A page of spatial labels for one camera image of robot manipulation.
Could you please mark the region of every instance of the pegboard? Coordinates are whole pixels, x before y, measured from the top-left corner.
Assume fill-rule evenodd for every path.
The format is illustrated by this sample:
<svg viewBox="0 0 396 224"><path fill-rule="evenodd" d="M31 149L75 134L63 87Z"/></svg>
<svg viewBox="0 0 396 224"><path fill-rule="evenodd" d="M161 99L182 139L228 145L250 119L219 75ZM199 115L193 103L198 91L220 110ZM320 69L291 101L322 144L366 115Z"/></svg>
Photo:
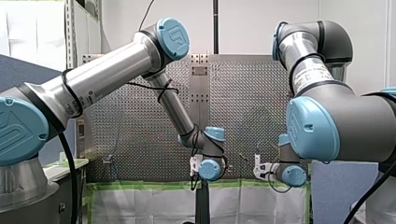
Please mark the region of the pegboard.
<svg viewBox="0 0 396 224"><path fill-rule="evenodd" d="M200 89L207 91L210 107L200 123L226 129L224 149L233 168L225 177L252 177L254 152L273 161L277 137L285 132L286 72L269 56L209 55L209 72L202 76L208 81L197 84L191 82L197 78L191 75L196 64L188 58L166 68L182 104L194 110L191 93L198 90L190 84L203 85ZM148 85L142 78L135 82ZM91 161L88 181L190 180L190 150L178 143L153 91L125 85L87 109L84 119L86 151L90 151L86 155ZM110 154L113 162L103 163Z"/></svg>
<svg viewBox="0 0 396 224"><path fill-rule="evenodd" d="M225 177L254 177L254 153L276 161L278 136L286 131L289 81L270 56L211 55L210 118L224 127L224 149L233 166Z"/></svg>

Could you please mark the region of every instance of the silver arm segment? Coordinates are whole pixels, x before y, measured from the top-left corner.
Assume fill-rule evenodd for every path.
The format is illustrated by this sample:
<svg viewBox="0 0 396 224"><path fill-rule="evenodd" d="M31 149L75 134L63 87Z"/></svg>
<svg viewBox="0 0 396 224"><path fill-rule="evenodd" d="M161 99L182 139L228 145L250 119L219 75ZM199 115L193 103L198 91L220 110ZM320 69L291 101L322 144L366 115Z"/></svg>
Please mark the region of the silver arm segment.
<svg viewBox="0 0 396 224"><path fill-rule="evenodd" d="M172 84L168 83L169 76L165 71L146 77L146 81L152 88L163 88L167 86L172 88ZM179 134L180 143L185 147L195 147L202 150L203 160L201 167L205 164L209 167L209 175L200 172L202 179L217 180L225 172L225 162L223 155L223 141L213 138L210 134L202 133L198 126L195 126L189 117L183 104L180 102L177 93L169 90L155 90L160 103L163 106L169 119L172 120L177 133Z"/></svg>
<svg viewBox="0 0 396 224"><path fill-rule="evenodd" d="M146 78L148 84L153 88L163 88L168 80L169 77L165 74L164 70ZM179 135L185 135L192 132L194 124L187 114L187 111L184 109L183 104L180 102L177 94L174 91L161 90L156 90L155 93L157 97L162 94L160 103L170 120L172 120L177 133Z"/></svg>

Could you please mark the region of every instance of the white wall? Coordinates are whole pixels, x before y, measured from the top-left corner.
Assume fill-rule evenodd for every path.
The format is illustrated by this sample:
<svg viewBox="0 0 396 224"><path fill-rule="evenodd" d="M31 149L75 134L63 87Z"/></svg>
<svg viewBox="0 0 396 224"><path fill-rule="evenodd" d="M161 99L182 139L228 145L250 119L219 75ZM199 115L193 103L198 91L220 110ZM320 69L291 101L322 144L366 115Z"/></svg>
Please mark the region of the white wall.
<svg viewBox="0 0 396 224"><path fill-rule="evenodd" d="M346 83L357 94L380 91L386 86L390 1L320 0L320 18L338 22L352 39L354 55Z"/></svg>
<svg viewBox="0 0 396 224"><path fill-rule="evenodd" d="M103 0L102 52L131 41L150 0ZM212 0L155 1L145 26L174 17L187 28L191 53L213 51ZM318 0L219 0L219 53L270 54L280 21L318 19Z"/></svg>
<svg viewBox="0 0 396 224"><path fill-rule="evenodd" d="M219 53L271 54L281 21L316 20L318 0L219 0Z"/></svg>
<svg viewBox="0 0 396 224"><path fill-rule="evenodd" d="M396 2L389 1L389 24L388 24L388 86L396 86Z"/></svg>

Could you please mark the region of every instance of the cable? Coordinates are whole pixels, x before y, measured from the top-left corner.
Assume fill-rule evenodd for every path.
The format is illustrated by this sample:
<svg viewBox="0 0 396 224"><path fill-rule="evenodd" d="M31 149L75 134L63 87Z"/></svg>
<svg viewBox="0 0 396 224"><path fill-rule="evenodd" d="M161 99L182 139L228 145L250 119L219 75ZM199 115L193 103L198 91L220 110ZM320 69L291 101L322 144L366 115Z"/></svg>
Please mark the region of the cable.
<svg viewBox="0 0 396 224"><path fill-rule="evenodd" d="M191 177L191 190L195 190L197 188L199 180L200 180L199 175L197 175L196 179L194 179L194 176Z"/></svg>
<svg viewBox="0 0 396 224"><path fill-rule="evenodd" d="M271 173L273 173L272 172L272 168L274 167L274 164L275 163L272 163L271 164L271 167L270 167L270 172L269 172L269 175L268 175L268 177L267 177L267 179L268 179L268 183L270 184L270 187L271 187L271 189L273 189L275 192L277 192L277 193L287 193L289 190L291 190L291 186L289 186L289 188L288 189L286 189L286 190L279 190L279 189L276 189L275 187L274 187L274 181L271 181L271 179L270 179L270 176L271 176Z"/></svg>
<svg viewBox="0 0 396 224"><path fill-rule="evenodd" d="M85 168L82 169L81 172L81 188L79 189L79 206L78 206L78 217L82 219L82 191L84 191L84 176L86 174Z"/></svg>
<svg viewBox="0 0 396 224"><path fill-rule="evenodd" d="M139 31L142 29L143 23L145 22L146 17L147 17L148 14L149 14L149 9L151 8L151 5L152 5L153 3L154 3L154 0L151 0L151 2L150 2L149 5L148 5L148 9L146 10L146 14L145 14L145 16L143 17L142 22L140 22Z"/></svg>
<svg viewBox="0 0 396 224"><path fill-rule="evenodd" d="M62 147L64 148L64 154L66 155L67 162L69 163L70 178L72 181L72 216L70 218L70 223L75 224L78 218L78 185L77 185L77 171L74 164L72 151L67 144L66 137L64 133L59 133L59 139L61 140Z"/></svg>
<svg viewBox="0 0 396 224"><path fill-rule="evenodd" d="M201 132L198 125L194 123L194 129L192 131L195 131L195 134L192 137L192 150L191 150L191 156L194 157L197 152L198 152L198 147L196 146L198 144L198 137L199 133ZM195 190L198 184L198 181L200 180L200 176L197 175L196 179L194 179L194 176L191 177L191 190Z"/></svg>
<svg viewBox="0 0 396 224"><path fill-rule="evenodd" d="M355 216L356 212L358 212L361 205L377 190L381 187L382 184L387 181L388 177L396 171L396 161L389 167L389 169L381 176L381 178L375 182L375 184L367 190L367 192L359 199L353 209L349 212L349 215L346 217L344 224L348 224L352 218Z"/></svg>
<svg viewBox="0 0 396 224"><path fill-rule="evenodd" d="M157 98L157 102L159 103L161 100L161 97L163 96L163 93L165 91L175 91L176 94L178 94L177 88L173 88L173 87L169 88L168 87L171 84L171 82L172 82L172 78L169 78L169 80L166 82L166 84L163 87L150 87L150 86L145 86L145 85L135 83L135 82L127 82L126 84L131 85L131 86L142 87L142 88L149 89L149 90L162 91L160 93L160 95L158 95L158 98Z"/></svg>
<svg viewBox="0 0 396 224"><path fill-rule="evenodd" d="M70 95L73 97L73 99L75 100L76 104L77 104L77 114L75 116L73 116L71 119L76 119L78 117L80 117L82 115L82 112L84 110L84 107L82 107L81 101L78 99L78 97L76 96L76 94L74 93L74 91L72 90L72 88L69 86L68 82L67 82L67 78L66 78L66 74L68 72L70 72L72 69L66 69L62 72L61 77L62 77L62 82L64 84L64 86L66 87L66 89L69 91Z"/></svg>

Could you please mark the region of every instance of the green tape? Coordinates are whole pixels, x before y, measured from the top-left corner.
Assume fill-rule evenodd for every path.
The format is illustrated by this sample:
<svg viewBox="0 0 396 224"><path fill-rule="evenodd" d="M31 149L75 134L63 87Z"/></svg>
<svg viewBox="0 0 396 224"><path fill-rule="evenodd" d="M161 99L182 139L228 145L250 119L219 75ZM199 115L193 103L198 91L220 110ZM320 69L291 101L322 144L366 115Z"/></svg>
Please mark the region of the green tape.
<svg viewBox="0 0 396 224"><path fill-rule="evenodd" d="M88 184L88 189L93 191L98 190L112 190L112 189L153 189L153 190L172 190L172 189L189 189L191 187L190 181L180 182L146 182L146 181L115 181L107 183L91 183ZM241 186L255 186L255 187L271 187L269 182L254 179L221 179L213 183L209 183L210 188L235 188ZM274 182L275 188L288 188L287 185ZM302 188L310 186L306 182Z"/></svg>
<svg viewBox="0 0 396 224"><path fill-rule="evenodd" d="M305 193L305 223L310 224L309 219L311 215L311 183L306 185L306 193Z"/></svg>

